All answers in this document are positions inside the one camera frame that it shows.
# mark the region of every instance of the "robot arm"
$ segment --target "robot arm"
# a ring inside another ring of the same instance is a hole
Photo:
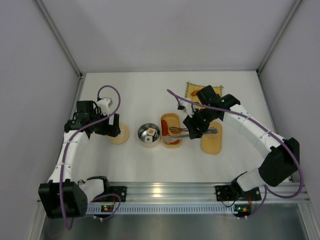
[[[98,195],[110,193],[109,182],[105,176],[90,177],[82,185],[78,185],[76,182],[79,180],[79,159],[81,159],[90,135],[95,132],[100,135],[116,137],[121,132],[119,115],[114,114],[112,125],[107,119],[77,133],[71,141],[69,139],[83,126],[105,118],[110,112],[111,105],[110,98],[99,98],[97,103],[94,101],[78,101],[76,103],[77,112],[64,126],[63,145],[54,171],[47,183],[40,184],[38,189],[41,202],[49,218],[63,217],[59,199],[60,181],[63,187],[64,208],[67,217],[84,216],[88,202],[91,202]],[[68,149],[63,162],[67,144]],[[63,179],[61,179],[61,168],[64,170]]]
[[[230,94],[220,97],[210,85],[201,89],[197,93],[197,96],[203,105],[241,113],[246,115],[246,117],[208,108],[196,109],[190,113],[190,111],[188,111],[188,109],[190,109],[190,106],[188,106],[190,103],[179,102],[180,106],[178,109],[185,110],[188,113],[188,116],[183,123],[188,128],[191,139],[201,138],[202,134],[208,129],[210,122],[219,118],[241,133],[264,158],[264,161],[259,168],[242,173],[231,182],[231,191],[237,199],[244,192],[256,187],[266,184],[276,187],[297,171],[293,159],[285,148],[277,140],[271,137],[271,135],[282,140],[299,161],[300,149],[297,140],[294,138],[286,140],[272,131],[265,132],[261,127],[249,120],[249,118],[254,118],[251,117],[246,109],[240,104],[239,100]]]

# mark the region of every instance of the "black bracket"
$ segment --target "black bracket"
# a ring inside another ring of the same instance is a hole
[[[66,179],[62,184],[62,190],[67,217],[76,218],[86,215],[88,199],[81,188],[75,182]],[[58,219],[63,217],[58,182],[53,183],[51,180],[48,183],[41,183],[38,194],[48,218]]]
[[[103,180],[103,187],[104,187],[104,192],[101,193],[99,196],[106,195],[106,194],[117,194],[121,198],[121,202],[125,203],[126,198],[127,198],[127,187],[126,186],[110,186],[109,181],[106,176],[94,176],[94,177],[89,177],[87,180],[92,180],[92,179],[101,179]],[[95,200],[93,202],[119,202],[119,199],[114,196],[107,196],[103,197],[99,200]]]
[[[255,187],[250,191],[245,191],[237,197],[231,188],[231,185],[219,185],[215,186],[215,194],[216,200],[219,202],[249,201],[249,196],[251,197],[251,201],[260,201],[262,199],[259,187]]]
[[[127,187],[126,186],[110,186],[108,194],[117,194],[121,198],[121,202],[125,203],[127,198]],[[115,196],[107,196],[104,198],[101,198],[99,200],[93,201],[93,202],[116,202],[118,203],[119,200]]]
[[[183,105],[178,105],[178,110],[185,110],[185,106],[183,106]]]

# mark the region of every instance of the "metal bowl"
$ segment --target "metal bowl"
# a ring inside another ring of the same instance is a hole
[[[153,129],[157,130],[157,133],[156,133],[156,135],[152,136],[152,142],[145,142],[145,137],[147,136],[147,131],[148,131],[149,128],[153,128]],[[158,143],[160,142],[160,139],[161,139],[160,129],[159,129],[159,127],[157,125],[155,125],[153,123],[143,124],[138,129],[138,138],[140,139],[140,143],[144,147],[153,148],[156,145],[158,145]]]

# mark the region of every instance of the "orange container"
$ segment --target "orange container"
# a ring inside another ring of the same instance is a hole
[[[179,116],[175,113],[167,113],[167,114],[164,114],[161,116],[161,122],[162,120],[165,120],[166,121],[166,124],[167,124],[167,127],[168,127],[168,135],[167,136],[181,136],[181,132],[179,133],[172,133],[170,132],[169,128],[170,127],[177,127],[177,128],[180,128],[180,119],[179,119]],[[162,142],[163,142],[163,145],[166,147],[166,148],[177,148],[181,145],[181,142],[182,142],[182,139],[179,140],[178,143],[168,143],[168,142],[165,142],[164,141],[164,138],[162,138]]]

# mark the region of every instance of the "white table surface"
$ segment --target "white table surface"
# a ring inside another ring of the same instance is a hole
[[[160,143],[145,148],[139,143],[138,128],[145,123],[161,127],[160,117],[177,113],[180,123],[186,114],[177,110],[177,101],[166,89],[184,97],[186,82],[198,85],[223,85],[222,94],[232,94],[253,117],[272,129],[263,92],[254,71],[213,72],[121,72],[88,73],[80,100],[97,100],[103,85],[112,85],[121,95],[120,123],[130,130],[129,139],[112,144],[106,136],[92,134],[83,150],[79,176],[107,176],[111,182],[230,182],[239,174],[259,167],[263,162],[258,151],[232,127],[222,124],[222,149],[218,155],[202,152],[200,139],[184,139],[178,148]],[[118,103],[112,89],[101,97]]]

